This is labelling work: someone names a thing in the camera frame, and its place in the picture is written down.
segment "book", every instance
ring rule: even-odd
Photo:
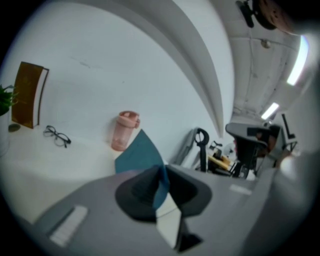
[[[18,69],[14,93],[16,104],[12,106],[12,121],[33,129],[40,122],[43,89],[49,69],[22,61]]]

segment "white table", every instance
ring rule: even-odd
[[[34,223],[50,206],[82,185],[115,174],[122,153],[104,141],[70,136],[67,148],[44,137],[44,127],[21,126],[10,133],[8,152],[0,158],[2,192],[12,211]],[[135,129],[129,140],[134,140]]]

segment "pink shaker bottle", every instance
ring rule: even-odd
[[[139,114],[123,111],[116,121],[111,147],[116,151],[125,151],[134,128],[140,124]]]

